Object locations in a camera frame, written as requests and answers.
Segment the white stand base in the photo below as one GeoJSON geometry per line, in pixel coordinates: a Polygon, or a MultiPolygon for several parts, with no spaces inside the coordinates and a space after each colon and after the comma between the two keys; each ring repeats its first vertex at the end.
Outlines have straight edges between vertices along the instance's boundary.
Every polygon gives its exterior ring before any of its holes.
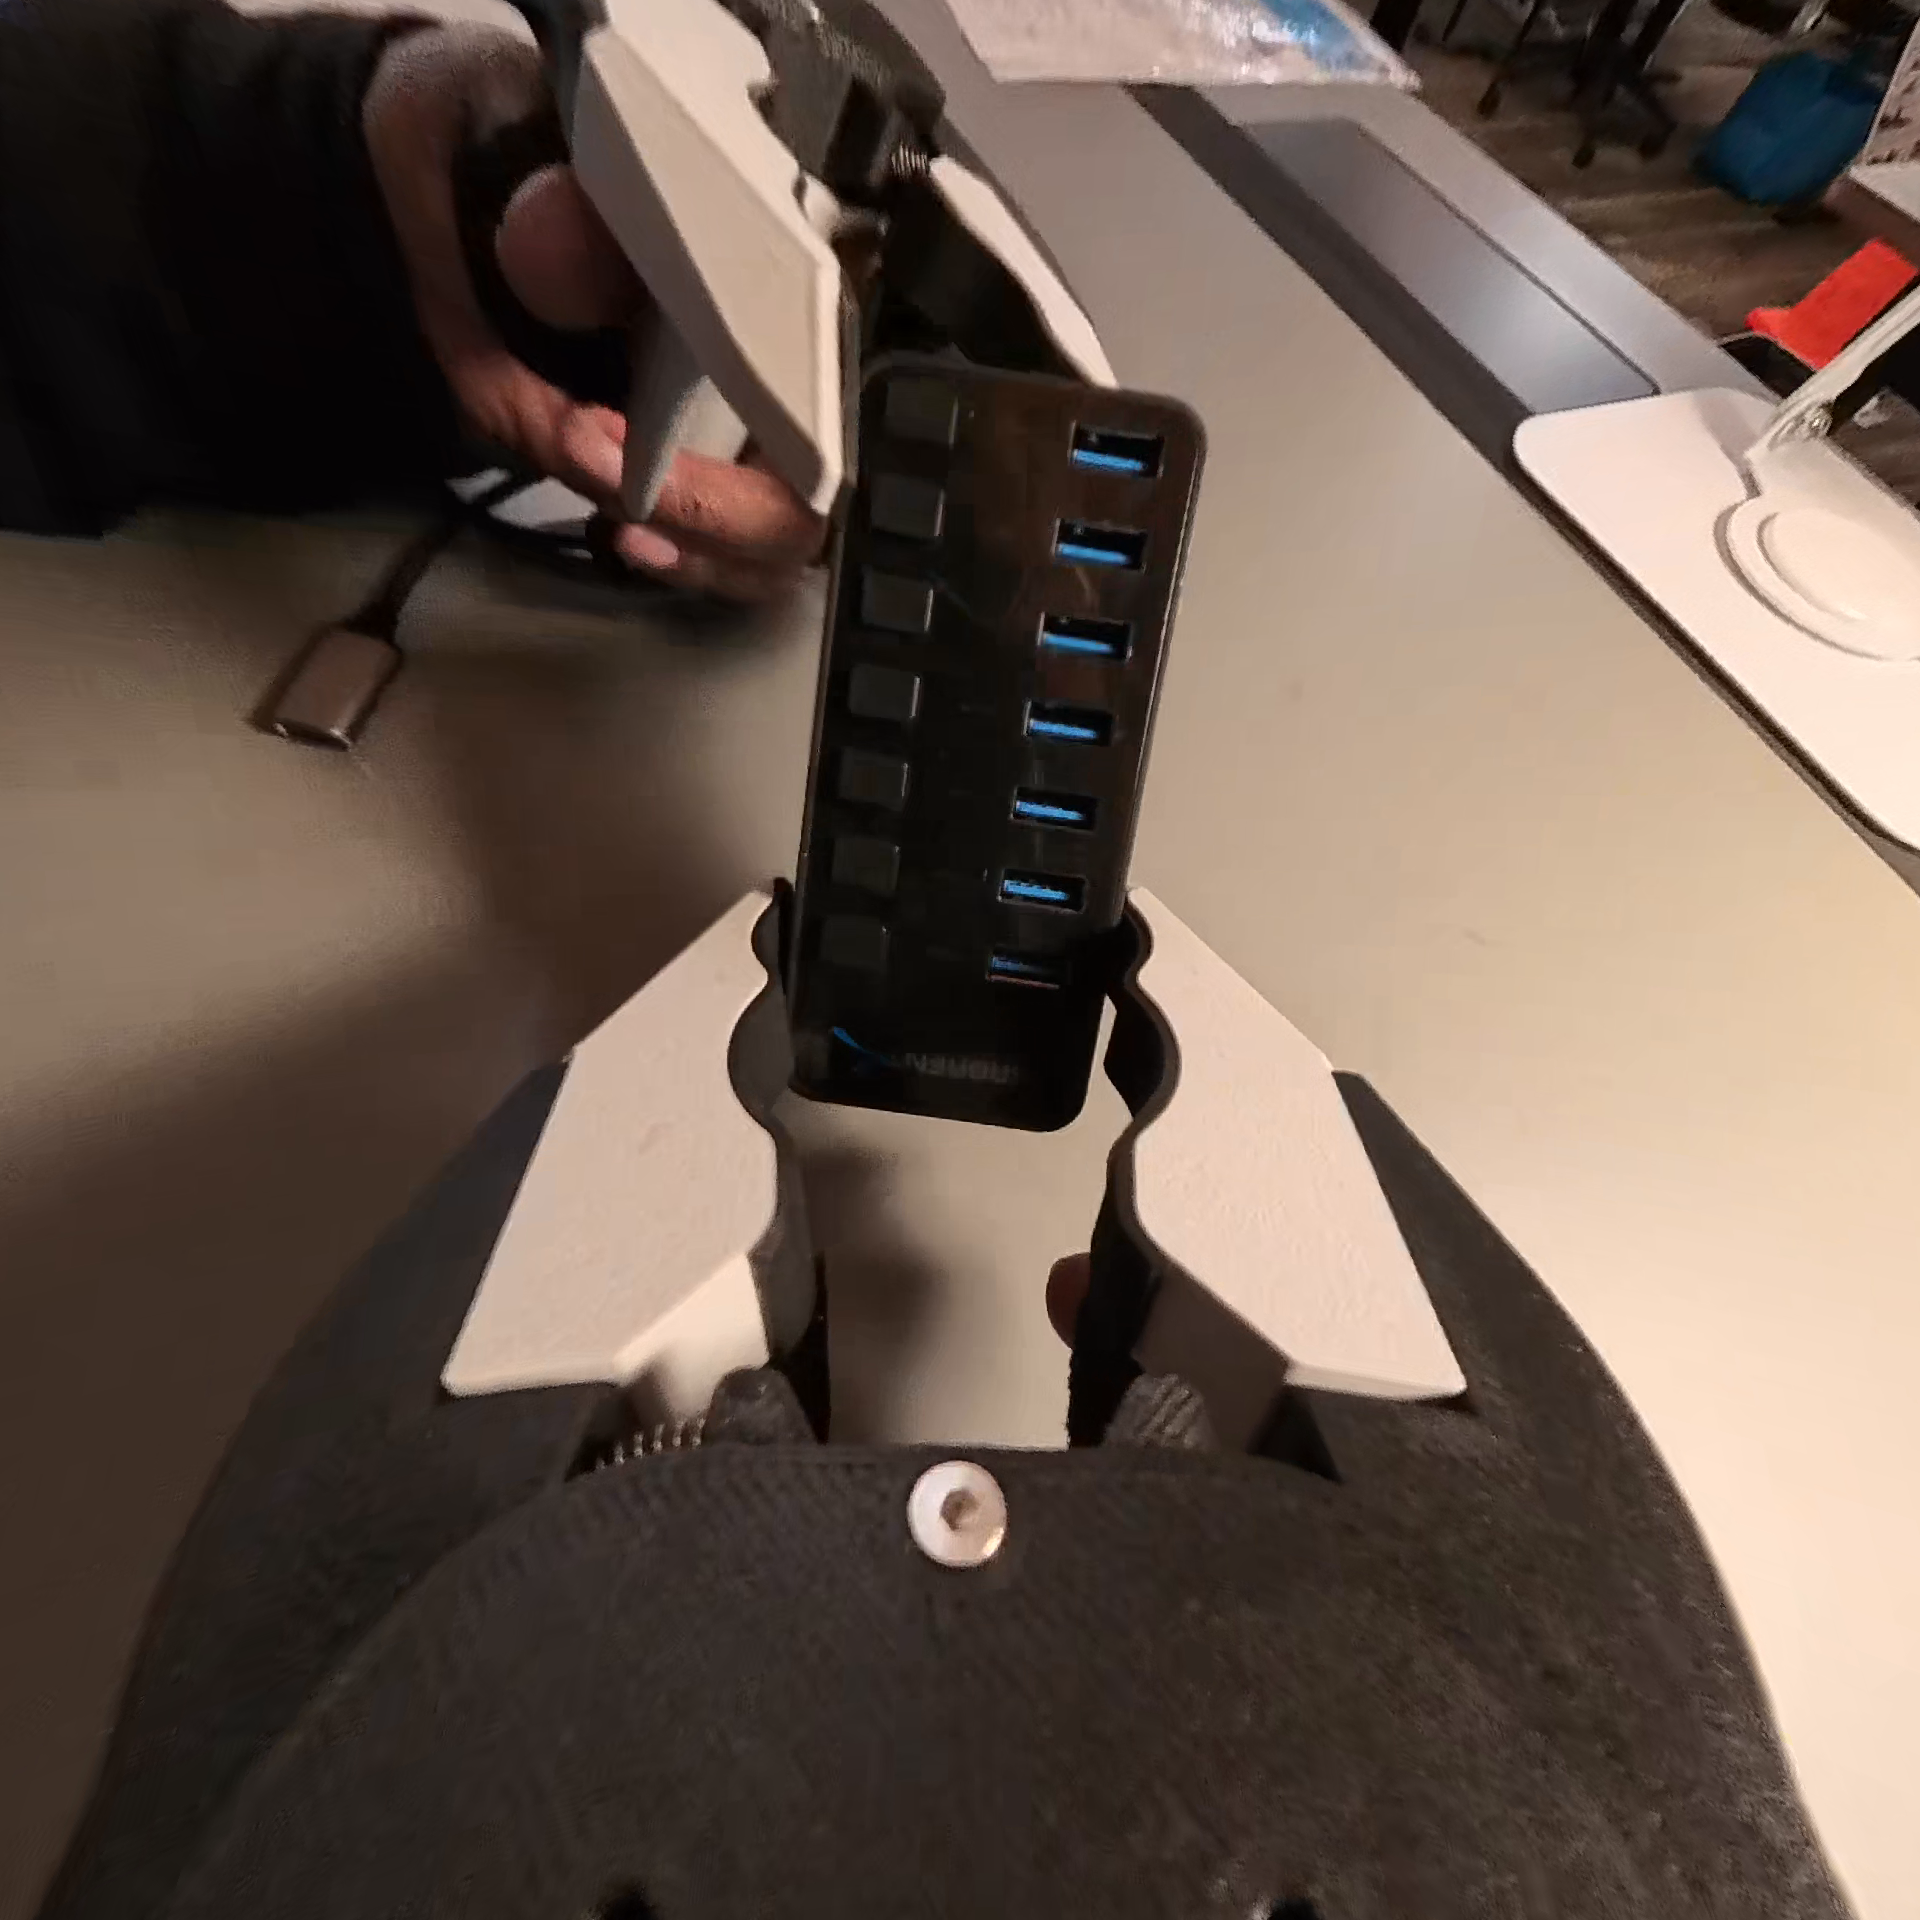
{"type": "Polygon", "coordinates": [[[1729,389],[1536,417],[1524,479],[1880,840],[1919,850],[1919,517],[1833,443],[1915,343],[1919,298],[1789,399],[1729,389]]]}

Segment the black office chair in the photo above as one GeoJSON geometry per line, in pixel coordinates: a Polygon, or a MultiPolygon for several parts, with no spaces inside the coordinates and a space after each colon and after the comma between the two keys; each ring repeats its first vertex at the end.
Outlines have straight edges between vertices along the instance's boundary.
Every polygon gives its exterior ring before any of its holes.
{"type": "Polygon", "coordinates": [[[1585,171],[1621,113],[1632,122],[1629,147],[1644,160],[1666,157],[1677,122],[1668,110],[1652,62],[1689,3],[1516,6],[1519,27],[1477,99],[1474,115],[1498,115],[1505,97],[1530,71],[1568,81],[1575,118],[1573,166],[1585,171]]]}

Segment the red plastic object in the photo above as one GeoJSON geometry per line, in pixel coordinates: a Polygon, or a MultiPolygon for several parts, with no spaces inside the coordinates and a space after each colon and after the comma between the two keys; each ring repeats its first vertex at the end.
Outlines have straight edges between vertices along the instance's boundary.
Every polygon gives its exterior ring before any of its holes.
{"type": "Polygon", "coordinates": [[[1823,371],[1915,282],[1919,271],[1907,254],[1869,238],[1794,302],[1751,310],[1745,329],[1796,366],[1823,371]]]}

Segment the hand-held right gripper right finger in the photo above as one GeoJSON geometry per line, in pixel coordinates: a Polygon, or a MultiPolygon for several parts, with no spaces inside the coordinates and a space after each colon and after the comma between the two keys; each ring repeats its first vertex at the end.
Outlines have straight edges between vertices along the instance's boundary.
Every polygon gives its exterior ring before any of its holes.
{"type": "Polygon", "coordinates": [[[1450,1405],[1467,1378],[1328,1056],[1160,896],[1124,907],[1107,1161],[1067,1442],[1172,1378],[1229,1449],[1299,1392],[1450,1405]]]}

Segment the black usb hub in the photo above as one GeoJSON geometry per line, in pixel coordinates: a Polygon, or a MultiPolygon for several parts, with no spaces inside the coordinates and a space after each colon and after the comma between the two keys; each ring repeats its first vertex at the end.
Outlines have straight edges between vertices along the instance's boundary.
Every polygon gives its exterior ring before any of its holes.
{"type": "Polygon", "coordinates": [[[1175,399],[891,354],[858,395],[791,906],[794,1089],[1084,1106],[1208,463],[1175,399]]]}

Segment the person's left forearm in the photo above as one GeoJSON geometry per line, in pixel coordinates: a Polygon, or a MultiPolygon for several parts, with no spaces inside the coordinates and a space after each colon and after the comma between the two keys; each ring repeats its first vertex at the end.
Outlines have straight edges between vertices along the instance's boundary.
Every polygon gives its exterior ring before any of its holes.
{"type": "Polygon", "coordinates": [[[465,430],[364,106],[424,17],[4,6],[2,525],[329,513],[465,430]]]}

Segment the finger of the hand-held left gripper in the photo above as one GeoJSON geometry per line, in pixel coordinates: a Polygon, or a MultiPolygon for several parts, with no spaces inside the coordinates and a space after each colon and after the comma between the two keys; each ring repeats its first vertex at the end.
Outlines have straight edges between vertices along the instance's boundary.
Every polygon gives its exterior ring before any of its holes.
{"type": "Polygon", "coordinates": [[[631,338],[620,503],[655,515],[683,451],[753,447],[807,507],[847,480],[844,274],[761,113],[737,17],[608,17],[575,71],[575,174],[655,317],[631,338]]]}
{"type": "Polygon", "coordinates": [[[977,366],[1119,389],[1060,271],[997,186],[949,153],[916,182],[916,314],[977,366]]]}

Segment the clear plastic bag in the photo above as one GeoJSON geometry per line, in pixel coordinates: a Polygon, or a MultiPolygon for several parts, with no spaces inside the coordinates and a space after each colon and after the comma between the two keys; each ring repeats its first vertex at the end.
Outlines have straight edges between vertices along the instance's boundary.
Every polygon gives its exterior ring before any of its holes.
{"type": "Polygon", "coordinates": [[[1339,3],[949,3],[1001,83],[1412,93],[1412,70],[1339,3]]]}

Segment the blue storage bin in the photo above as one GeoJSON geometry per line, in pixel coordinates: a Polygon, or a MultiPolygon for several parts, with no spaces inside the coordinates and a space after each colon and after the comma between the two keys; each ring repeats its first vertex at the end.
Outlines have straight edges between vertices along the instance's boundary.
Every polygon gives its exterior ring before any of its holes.
{"type": "Polygon", "coordinates": [[[1693,174],[1753,209],[1815,201],[1873,131],[1888,75],[1859,59],[1776,55],[1693,157],[1693,174]]]}

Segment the person's left hand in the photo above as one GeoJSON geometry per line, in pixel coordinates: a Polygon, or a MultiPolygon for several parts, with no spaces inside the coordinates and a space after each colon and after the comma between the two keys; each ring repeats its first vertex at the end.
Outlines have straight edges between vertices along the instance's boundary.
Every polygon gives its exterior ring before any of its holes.
{"type": "Polygon", "coordinates": [[[776,605],[823,555],[823,517],[757,463],[699,451],[676,453],[655,507],[631,517],[620,499],[625,417],[524,366],[485,314],[459,232],[456,160],[543,107],[535,46],[491,23],[408,32],[376,65],[364,136],[425,343],[475,438],[611,517],[623,566],[719,601],[776,605]]]}

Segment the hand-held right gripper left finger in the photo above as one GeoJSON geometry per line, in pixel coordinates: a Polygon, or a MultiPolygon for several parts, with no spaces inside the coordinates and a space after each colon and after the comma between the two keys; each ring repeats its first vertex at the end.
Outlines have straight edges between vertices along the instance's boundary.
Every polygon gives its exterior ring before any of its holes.
{"type": "Polygon", "coordinates": [[[753,889],[564,1061],[441,1369],[457,1401],[616,1391],[685,1445],[733,1374],[791,1361],[821,1309],[780,899],[753,889]]]}

